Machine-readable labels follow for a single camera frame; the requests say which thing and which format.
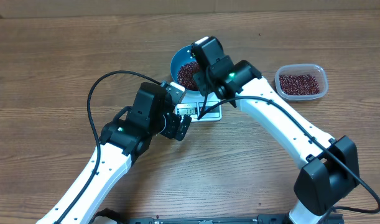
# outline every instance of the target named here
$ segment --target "wooden table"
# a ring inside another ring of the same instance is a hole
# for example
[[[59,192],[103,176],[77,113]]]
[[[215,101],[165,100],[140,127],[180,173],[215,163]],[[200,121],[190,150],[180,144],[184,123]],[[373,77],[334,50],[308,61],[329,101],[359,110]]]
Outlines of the wooden table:
[[[95,146],[86,97],[98,77],[125,69],[170,79],[173,54],[206,35],[271,82],[283,65],[321,65],[328,94],[291,105],[357,143],[361,176],[380,195],[380,11],[12,19],[0,20],[0,223],[35,223],[84,168]],[[132,105],[141,82],[100,83],[98,131]],[[155,137],[100,208],[161,218],[288,212],[292,159],[248,115],[223,110],[219,122],[193,123],[182,142]],[[361,187],[339,204],[375,207]],[[380,223],[380,214],[344,214],[346,223]]]

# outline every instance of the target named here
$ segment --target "red bean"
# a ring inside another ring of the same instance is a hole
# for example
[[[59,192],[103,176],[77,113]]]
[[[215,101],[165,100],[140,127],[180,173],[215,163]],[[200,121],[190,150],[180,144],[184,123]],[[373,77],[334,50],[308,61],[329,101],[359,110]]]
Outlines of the red bean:
[[[279,83],[288,95],[314,95],[320,93],[317,79],[312,75],[280,75]]]
[[[197,62],[190,62],[181,66],[177,74],[178,84],[184,86],[184,88],[188,90],[197,91],[198,87],[192,76],[199,71],[200,66]]]

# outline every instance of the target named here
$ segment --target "digital scale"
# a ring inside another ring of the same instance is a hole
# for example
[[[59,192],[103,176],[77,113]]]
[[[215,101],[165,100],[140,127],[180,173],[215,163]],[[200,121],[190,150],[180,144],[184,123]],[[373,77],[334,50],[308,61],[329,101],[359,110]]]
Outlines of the digital scale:
[[[186,63],[194,62],[195,59],[190,55],[191,45],[186,46],[180,49],[172,59],[170,63],[170,74],[172,75],[173,81],[175,83],[171,83],[174,85],[177,82],[177,74],[180,70],[180,67],[185,65]],[[221,106],[213,109],[211,112],[207,113],[200,120],[197,120],[197,117],[200,114],[200,111],[203,106],[204,96],[201,95],[199,91],[187,90],[182,103],[178,104],[175,108],[175,113],[179,115],[190,115],[192,120],[191,122],[198,121],[219,121],[223,117],[221,114]],[[215,93],[210,93],[208,95],[208,101],[206,102],[205,109],[217,104],[220,100],[217,98]]]
[[[201,94],[196,92],[189,93],[187,91],[187,94],[184,96],[184,99],[182,100],[182,103],[178,104],[175,108],[175,113],[177,115],[190,115],[192,120],[191,122],[198,122],[198,121],[219,121],[223,117],[221,114],[221,106],[216,107],[215,109],[211,110],[209,113],[205,114],[200,120],[197,120],[197,117],[200,115],[200,111],[203,106],[203,100],[205,99]],[[220,100],[217,98],[215,93],[210,93],[208,95],[208,101],[205,105],[205,110],[209,107],[219,103]]]

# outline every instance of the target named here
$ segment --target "bowl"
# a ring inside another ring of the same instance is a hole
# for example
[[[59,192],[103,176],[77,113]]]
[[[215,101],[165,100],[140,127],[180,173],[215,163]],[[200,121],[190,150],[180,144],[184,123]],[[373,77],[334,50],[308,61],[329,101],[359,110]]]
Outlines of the bowl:
[[[279,77],[281,75],[311,75],[316,78],[320,92],[312,95],[288,95],[282,91]],[[285,65],[278,69],[275,77],[277,93],[287,101],[315,100],[323,97],[328,91],[328,79],[324,69],[315,64]]]
[[[186,47],[183,47],[180,49],[172,58],[172,61],[170,63],[170,74],[173,78],[173,81],[175,83],[178,83],[177,81],[177,74],[180,68],[190,62],[195,62],[195,59],[191,57],[190,55],[191,45],[188,45]],[[193,91],[193,90],[187,90],[186,94],[191,95],[199,95],[199,91]]]

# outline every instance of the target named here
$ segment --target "wall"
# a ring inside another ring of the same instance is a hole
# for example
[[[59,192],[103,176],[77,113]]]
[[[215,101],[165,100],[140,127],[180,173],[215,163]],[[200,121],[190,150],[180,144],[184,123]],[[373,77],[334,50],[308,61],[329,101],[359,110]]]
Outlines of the wall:
[[[380,9],[380,0],[0,0],[3,18],[331,9]]]

